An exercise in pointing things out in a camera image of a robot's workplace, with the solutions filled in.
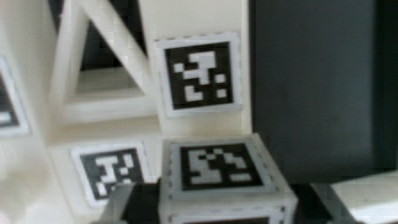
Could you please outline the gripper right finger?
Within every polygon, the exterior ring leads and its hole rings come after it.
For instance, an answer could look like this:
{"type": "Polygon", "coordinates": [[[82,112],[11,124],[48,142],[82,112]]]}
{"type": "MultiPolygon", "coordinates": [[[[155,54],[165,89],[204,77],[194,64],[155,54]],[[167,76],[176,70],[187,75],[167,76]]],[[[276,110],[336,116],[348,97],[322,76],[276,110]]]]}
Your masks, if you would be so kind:
{"type": "Polygon", "coordinates": [[[293,184],[292,188],[299,197],[293,224],[363,224],[329,183],[293,184]]]}

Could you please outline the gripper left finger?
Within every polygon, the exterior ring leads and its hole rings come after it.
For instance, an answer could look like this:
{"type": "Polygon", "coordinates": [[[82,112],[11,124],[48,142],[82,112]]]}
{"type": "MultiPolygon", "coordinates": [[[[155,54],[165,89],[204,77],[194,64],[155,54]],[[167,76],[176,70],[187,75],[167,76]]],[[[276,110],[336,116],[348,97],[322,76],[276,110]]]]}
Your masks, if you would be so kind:
{"type": "Polygon", "coordinates": [[[157,183],[117,185],[100,217],[100,224],[160,224],[158,199],[157,183]]]}

